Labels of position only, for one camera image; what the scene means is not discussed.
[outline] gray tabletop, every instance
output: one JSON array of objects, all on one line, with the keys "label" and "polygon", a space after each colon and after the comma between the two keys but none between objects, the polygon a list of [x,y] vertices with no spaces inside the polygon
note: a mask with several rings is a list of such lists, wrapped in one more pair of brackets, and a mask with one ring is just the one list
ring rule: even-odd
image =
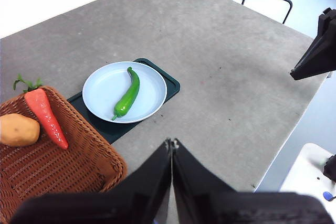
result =
[{"label": "gray tabletop", "polygon": [[231,0],[97,0],[2,39],[1,100],[17,73],[70,97],[101,66],[148,58],[181,90],[113,144],[129,171],[177,137],[252,191],[324,78],[289,75],[311,42]]}]

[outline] black tray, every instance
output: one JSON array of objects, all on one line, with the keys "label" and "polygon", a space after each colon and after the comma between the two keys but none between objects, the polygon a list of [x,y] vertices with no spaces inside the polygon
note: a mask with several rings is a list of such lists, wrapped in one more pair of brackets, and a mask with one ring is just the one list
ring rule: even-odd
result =
[{"label": "black tray", "polygon": [[[167,96],[164,102],[168,101],[171,97],[173,97],[180,91],[180,83],[169,74],[167,74],[165,71],[163,71],[161,68],[159,68],[157,65],[152,63],[150,60],[139,58],[136,59],[135,62],[148,65],[162,75],[163,79],[167,84]],[[107,122],[98,118],[86,108],[83,101],[82,92],[79,92],[73,97],[70,97],[68,101],[110,144],[115,142],[118,138],[123,136],[126,132],[130,131],[138,123],[141,122],[140,121],[136,123],[120,124]]]}]

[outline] green chili pepper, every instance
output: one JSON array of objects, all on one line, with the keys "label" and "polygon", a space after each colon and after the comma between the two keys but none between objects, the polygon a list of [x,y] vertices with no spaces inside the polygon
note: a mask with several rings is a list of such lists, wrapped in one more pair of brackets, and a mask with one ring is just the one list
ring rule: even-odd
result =
[{"label": "green chili pepper", "polygon": [[127,72],[131,76],[132,84],[128,88],[127,92],[122,96],[122,98],[117,102],[114,107],[114,117],[112,120],[115,120],[117,117],[120,118],[127,114],[127,112],[132,107],[140,88],[139,76],[136,72],[132,70],[131,67],[127,69]]}]

